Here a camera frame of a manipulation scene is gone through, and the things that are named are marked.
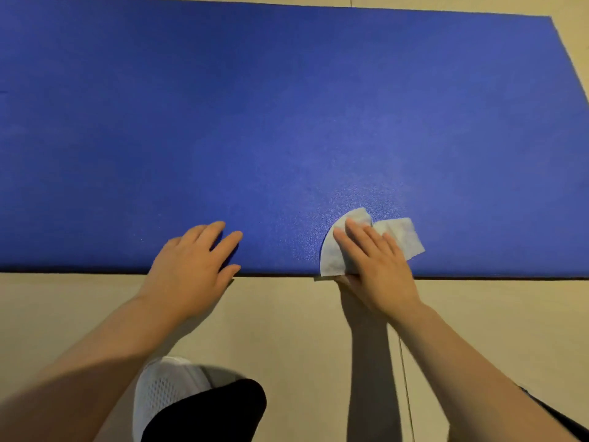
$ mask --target white shoe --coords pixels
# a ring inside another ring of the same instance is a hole
[[[140,442],[147,424],[162,409],[211,389],[204,372],[189,360],[165,356],[149,362],[137,380],[133,401],[133,440]]]

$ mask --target person's right hand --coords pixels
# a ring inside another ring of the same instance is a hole
[[[336,242],[356,264],[359,275],[346,274],[336,281],[349,287],[366,305],[398,320],[422,304],[411,269],[393,237],[374,228],[346,220],[354,242],[342,229],[333,230]]]

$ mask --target beige floor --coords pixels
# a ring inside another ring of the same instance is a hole
[[[350,0],[216,1],[350,5]],[[589,92],[589,0],[352,3],[550,15]],[[141,276],[0,274],[0,398],[128,299],[140,282]],[[418,285],[423,299],[514,381],[589,426],[589,381],[584,376],[589,372],[585,337],[589,282],[421,281]],[[382,327],[354,303],[346,303],[345,308],[346,314],[331,282],[241,278],[204,323],[177,342],[172,338],[162,351],[171,348],[172,354],[196,363],[224,366],[260,381],[269,408],[256,441],[345,440],[348,425],[350,441],[370,440],[376,432],[391,440],[398,440],[399,432],[404,440],[445,440],[444,415],[396,335],[388,329],[387,340]],[[368,339],[367,332],[355,333],[356,344],[368,348],[362,356],[352,351],[346,316],[355,329],[371,328]],[[189,330],[190,326],[179,329],[176,337]],[[376,394],[377,399],[363,411],[359,404],[364,404],[367,394]],[[126,394],[119,403],[100,440],[129,440],[130,398]]]

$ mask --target pant leg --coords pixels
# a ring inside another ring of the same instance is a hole
[[[260,384],[237,380],[162,409],[145,428],[141,442],[251,442],[265,410]]]

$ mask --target person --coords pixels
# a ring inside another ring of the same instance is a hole
[[[239,271],[238,265],[223,264],[242,233],[232,232],[214,246],[224,226],[199,225],[167,242],[134,298],[0,406],[2,439],[92,441],[150,354],[181,322],[214,305]],[[393,237],[352,220],[346,228],[333,235],[359,274],[337,281],[400,335],[436,394],[453,440],[575,440],[420,300]],[[266,398],[254,380],[212,388],[199,367],[164,357],[143,369],[134,405],[136,442],[191,434],[250,441]]]

